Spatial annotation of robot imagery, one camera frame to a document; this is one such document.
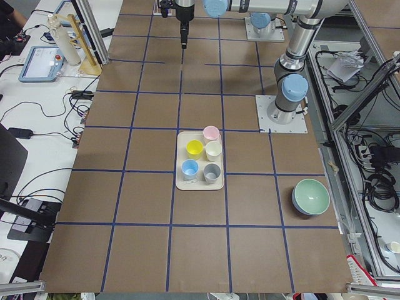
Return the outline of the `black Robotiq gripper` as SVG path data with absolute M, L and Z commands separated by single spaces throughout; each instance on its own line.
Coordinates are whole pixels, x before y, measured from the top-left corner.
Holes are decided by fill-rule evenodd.
M 176 18 L 181 21 L 180 35 L 181 35 L 181 48 L 186 49 L 188 45 L 189 36 L 189 22 L 194 18 L 195 0 L 175 0 L 176 4 Z

